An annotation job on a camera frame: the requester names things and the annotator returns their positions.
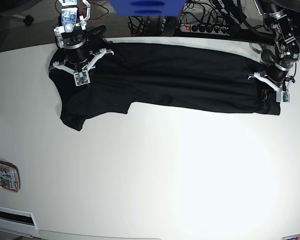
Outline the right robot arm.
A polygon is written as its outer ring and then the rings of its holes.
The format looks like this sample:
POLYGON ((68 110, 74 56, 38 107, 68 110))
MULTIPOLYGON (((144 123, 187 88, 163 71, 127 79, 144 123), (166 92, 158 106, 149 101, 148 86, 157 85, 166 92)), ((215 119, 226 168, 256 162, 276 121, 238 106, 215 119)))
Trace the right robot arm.
POLYGON ((78 85, 89 81, 89 71, 92 70, 97 61, 105 55, 114 52, 111 49, 89 50, 89 38, 99 33, 104 33, 104 26, 96 27, 90 31, 87 25, 91 17, 91 2, 83 0, 85 12, 80 11, 77 0, 60 0, 59 25, 54 28, 56 45, 64 50, 65 57, 62 61, 54 61, 49 70, 58 69, 71 74, 78 85))

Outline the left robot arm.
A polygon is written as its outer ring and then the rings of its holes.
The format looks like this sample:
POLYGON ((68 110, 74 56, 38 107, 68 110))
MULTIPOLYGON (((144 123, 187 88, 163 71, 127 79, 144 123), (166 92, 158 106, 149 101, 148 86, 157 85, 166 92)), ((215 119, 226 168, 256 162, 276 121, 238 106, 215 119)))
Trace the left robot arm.
POLYGON ((261 3, 255 0, 256 9, 263 17, 263 26, 272 31, 274 51, 266 49, 255 50, 260 54, 261 60, 267 65, 267 69, 255 72, 249 78, 255 78, 269 86, 275 92, 276 101, 288 103, 291 99, 289 87, 295 82, 295 77, 289 75, 292 67, 297 66, 300 60, 300 44, 293 33, 293 25, 284 8, 272 3, 261 3))

